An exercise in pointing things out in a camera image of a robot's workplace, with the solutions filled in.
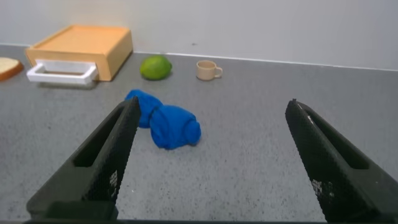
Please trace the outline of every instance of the green lime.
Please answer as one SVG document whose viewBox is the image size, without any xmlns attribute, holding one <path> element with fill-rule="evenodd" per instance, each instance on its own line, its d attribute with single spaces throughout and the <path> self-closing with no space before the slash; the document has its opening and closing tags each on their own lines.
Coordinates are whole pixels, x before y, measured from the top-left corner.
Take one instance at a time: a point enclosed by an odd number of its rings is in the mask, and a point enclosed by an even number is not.
<svg viewBox="0 0 398 224">
<path fill-rule="evenodd" d="M 167 77 L 171 70 L 172 64 L 162 55 L 145 58 L 139 68 L 142 76 L 149 80 L 161 80 Z"/>
</svg>

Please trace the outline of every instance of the gray countertop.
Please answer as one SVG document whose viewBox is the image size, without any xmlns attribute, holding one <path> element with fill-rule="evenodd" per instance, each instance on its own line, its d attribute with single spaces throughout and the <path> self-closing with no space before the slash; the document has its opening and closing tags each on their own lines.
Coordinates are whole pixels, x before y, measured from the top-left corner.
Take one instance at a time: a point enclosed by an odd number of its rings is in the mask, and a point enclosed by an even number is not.
<svg viewBox="0 0 398 224">
<path fill-rule="evenodd" d="M 1 56 L 29 68 L 22 47 Z M 139 74 L 146 56 L 90 90 L 30 83 L 25 72 L 0 83 L 0 220 L 28 219 L 28 199 L 133 88 L 191 111 L 202 137 L 165 151 L 139 129 L 119 218 L 324 221 L 285 120 L 292 98 L 398 179 L 397 72 L 215 59 L 223 77 L 201 82 L 200 58 L 167 56 L 173 74 L 151 82 Z"/>
</svg>

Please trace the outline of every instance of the cup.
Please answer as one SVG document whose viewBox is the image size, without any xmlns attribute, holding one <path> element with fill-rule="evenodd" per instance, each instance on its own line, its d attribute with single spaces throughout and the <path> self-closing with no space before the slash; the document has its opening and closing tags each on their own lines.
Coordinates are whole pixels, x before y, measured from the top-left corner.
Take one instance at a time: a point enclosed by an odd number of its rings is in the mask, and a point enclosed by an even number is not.
<svg viewBox="0 0 398 224">
<path fill-rule="evenodd" d="M 221 78 L 222 74 L 223 69 L 217 67 L 216 63 L 212 61 L 201 60 L 197 63 L 197 78 L 200 80 L 210 81 L 214 78 Z"/>
</svg>

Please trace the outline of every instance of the crumpled cloth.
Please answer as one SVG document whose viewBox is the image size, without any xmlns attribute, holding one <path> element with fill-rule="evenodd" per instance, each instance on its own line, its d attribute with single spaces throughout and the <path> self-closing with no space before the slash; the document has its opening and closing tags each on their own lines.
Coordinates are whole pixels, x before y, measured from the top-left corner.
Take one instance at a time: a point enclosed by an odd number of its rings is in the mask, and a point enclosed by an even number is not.
<svg viewBox="0 0 398 224">
<path fill-rule="evenodd" d="M 195 115 L 178 106 L 163 105 L 156 97 L 141 90 L 131 90 L 126 100 L 138 97 L 140 128 L 150 128 L 152 139 L 166 150 L 186 144 L 196 145 L 201 131 Z"/>
</svg>

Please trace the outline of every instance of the wooden box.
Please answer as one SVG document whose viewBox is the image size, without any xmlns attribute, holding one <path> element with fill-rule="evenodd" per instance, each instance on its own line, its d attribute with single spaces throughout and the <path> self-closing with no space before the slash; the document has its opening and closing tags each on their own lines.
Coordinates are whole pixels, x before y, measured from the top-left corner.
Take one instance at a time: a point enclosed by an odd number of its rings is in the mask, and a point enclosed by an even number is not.
<svg viewBox="0 0 398 224">
<path fill-rule="evenodd" d="M 33 66 L 28 77 L 33 82 L 111 81 L 131 52 L 131 32 L 127 28 L 72 25 L 26 49 Z M 76 80 L 90 65 L 95 66 L 89 79 Z"/>
</svg>

